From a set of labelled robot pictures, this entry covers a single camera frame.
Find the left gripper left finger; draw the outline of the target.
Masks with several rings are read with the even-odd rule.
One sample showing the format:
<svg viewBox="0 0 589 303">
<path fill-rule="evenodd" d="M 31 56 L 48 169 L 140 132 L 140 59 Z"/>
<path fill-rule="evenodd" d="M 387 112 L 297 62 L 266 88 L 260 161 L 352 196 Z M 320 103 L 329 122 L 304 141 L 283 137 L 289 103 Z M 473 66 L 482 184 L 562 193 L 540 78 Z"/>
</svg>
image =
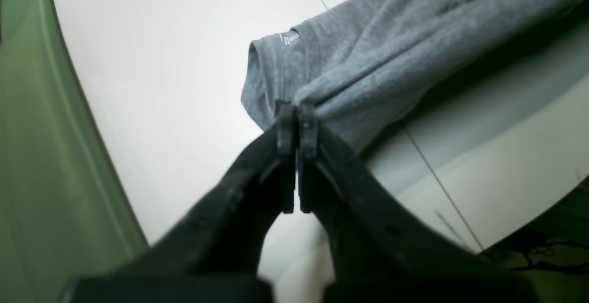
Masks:
<svg viewBox="0 0 589 303">
<path fill-rule="evenodd" d="M 296 108 L 280 102 L 272 128 L 168 234 L 115 271 L 73 279 L 60 301 L 272 303 L 257 271 L 268 230 L 294 211 L 296 136 Z"/>
</svg>

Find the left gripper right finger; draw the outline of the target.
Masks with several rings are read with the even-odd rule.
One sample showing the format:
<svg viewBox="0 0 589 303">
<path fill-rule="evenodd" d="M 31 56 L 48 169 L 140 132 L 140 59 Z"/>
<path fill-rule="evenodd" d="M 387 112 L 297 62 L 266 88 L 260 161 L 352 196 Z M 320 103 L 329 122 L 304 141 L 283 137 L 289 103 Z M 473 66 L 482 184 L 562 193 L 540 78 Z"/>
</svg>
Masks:
<svg viewBox="0 0 589 303">
<path fill-rule="evenodd" d="M 406 210 L 331 133 L 297 109 L 299 197 L 328 235 L 324 303 L 536 303 L 524 278 L 481 260 Z"/>
</svg>

